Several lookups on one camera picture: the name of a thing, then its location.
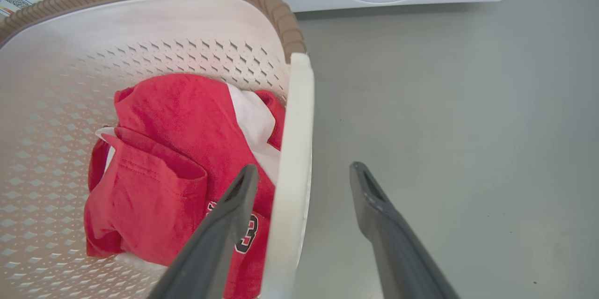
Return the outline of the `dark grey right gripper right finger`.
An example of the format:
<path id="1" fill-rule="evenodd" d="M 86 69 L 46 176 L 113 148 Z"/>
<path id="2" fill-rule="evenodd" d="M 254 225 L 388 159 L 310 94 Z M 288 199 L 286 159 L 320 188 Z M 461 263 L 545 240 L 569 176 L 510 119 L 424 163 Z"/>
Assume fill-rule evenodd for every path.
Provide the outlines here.
<path id="1" fill-rule="evenodd" d="M 350 165 L 358 227 L 372 244 L 386 299 L 457 299 L 459 296 L 368 167 Z"/>

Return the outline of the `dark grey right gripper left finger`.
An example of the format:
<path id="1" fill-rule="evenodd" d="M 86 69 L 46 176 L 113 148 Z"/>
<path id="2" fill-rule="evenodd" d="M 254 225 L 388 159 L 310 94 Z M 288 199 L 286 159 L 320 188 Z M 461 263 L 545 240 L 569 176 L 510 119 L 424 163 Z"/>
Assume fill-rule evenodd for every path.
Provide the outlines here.
<path id="1" fill-rule="evenodd" d="M 150 299 L 220 299 L 234 248 L 248 231 L 259 174 L 244 166 L 215 208 L 148 295 Z"/>

